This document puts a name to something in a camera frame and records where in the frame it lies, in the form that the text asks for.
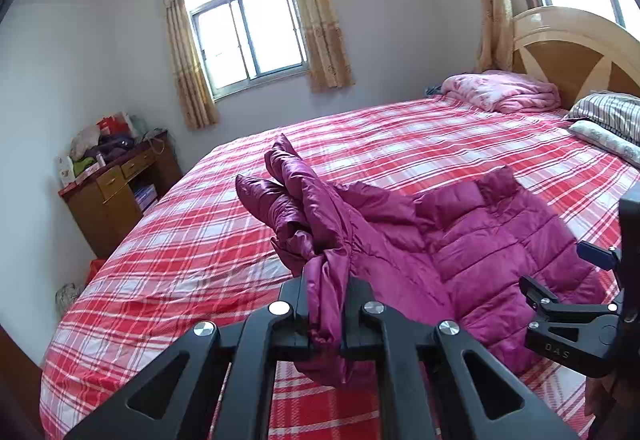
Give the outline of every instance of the wooden headboard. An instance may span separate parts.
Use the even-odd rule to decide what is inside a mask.
[[[592,90],[640,97],[640,41],[583,10],[543,6],[514,19],[513,71],[558,86],[562,107]]]

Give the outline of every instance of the puffer jacket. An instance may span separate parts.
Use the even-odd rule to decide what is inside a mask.
[[[273,247],[292,274],[304,269],[310,337],[328,352],[340,343],[350,275],[409,319],[454,319],[514,373],[536,360],[524,347],[533,310],[519,292],[520,276],[566,303],[604,299],[572,233],[507,167],[408,197],[360,182],[324,182],[284,135],[265,162],[279,184],[238,176],[236,191],[275,231]],[[299,369],[333,386],[372,376],[329,354]]]

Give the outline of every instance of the striped pillow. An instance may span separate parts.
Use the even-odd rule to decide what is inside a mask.
[[[565,120],[591,120],[607,131],[640,145],[640,98],[610,91],[592,92],[578,100]]]

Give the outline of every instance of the pillow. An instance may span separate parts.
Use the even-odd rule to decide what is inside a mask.
[[[604,127],[588,120],[579,120],[569,128],[569,131],[580,140],[609,151],[631,165],[640,168],[640,147],[614,135]]]
[[[578,100],[565,120],[588,119],[607,131],[640,145],[640,98],[610,91],[592,92]]]

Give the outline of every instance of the bed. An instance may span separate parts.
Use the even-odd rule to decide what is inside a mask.
[[[564,107],[587,87],[634,93],[640,84],[632,65],[640,62],[633,58],[640,44],[622,28],[583,14],[545,7],[516,19],[516,71],[558,81]],[[586,65],[575,57],[584,48],[600,58],[589,54]],[[271,230],[239,203],[234,179],[239,173],[268,177],[262,156],[279,133],[323,179],[366,181],[409,195],[508,165],[578,239],[618,244],[617,202],[640,181],[640,172],[571,136],[564,113],[485,113],[436,96],[311,120],[213,149],[143,218],[60,323],[42,379],[47,437],[62,438],[196,322],[226,325],[276,299],[290,273],[274,255]],[[612,277],[600,276],[612,295]],[[522,380],[586,434],[583,376],[541,360]],[[378,427],[373,394],[321,387],[292,364],[278,363],[270,438],[370,439]]]

